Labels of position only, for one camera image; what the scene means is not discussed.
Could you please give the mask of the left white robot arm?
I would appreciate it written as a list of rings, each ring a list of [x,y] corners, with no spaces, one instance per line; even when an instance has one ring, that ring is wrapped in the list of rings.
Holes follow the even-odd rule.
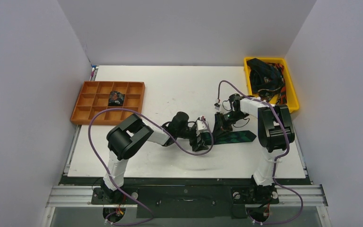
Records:
[[[189,116],[178,112],[170,122],[158,128],[150,126],[133,113],[106,136],[109,149],[108,172],[101,183],[104,198],[110,203],[121,200],[124,174],[128,160],[133,157],[146,142],[168,147],[178,138],[189,141],[194,155],[207,153],[214,145],[213,136],[204,117],[189,125]]]

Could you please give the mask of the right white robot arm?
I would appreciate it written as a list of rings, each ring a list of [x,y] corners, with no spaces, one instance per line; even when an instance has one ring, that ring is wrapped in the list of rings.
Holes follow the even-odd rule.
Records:
[[[253,96],[230,96],[231,110],[215,113],[213,135],[232,132],[232,125],[245,117],[257,119],[257,138],[263,147],[262,159],[252,178],[255,185],[248,188],[248,197],[259,202],[267,195],[266,186],[274,185],[274,178],[279,159],[286,156],[290,144],[294,142],[295,131],[287,105],[274,105]]]

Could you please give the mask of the green navy striped tie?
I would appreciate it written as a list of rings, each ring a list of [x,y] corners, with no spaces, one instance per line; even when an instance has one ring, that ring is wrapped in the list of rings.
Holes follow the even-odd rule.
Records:
[[[221,131],[213,133],[214,145],[253,142],[256,135],[251,131]]]

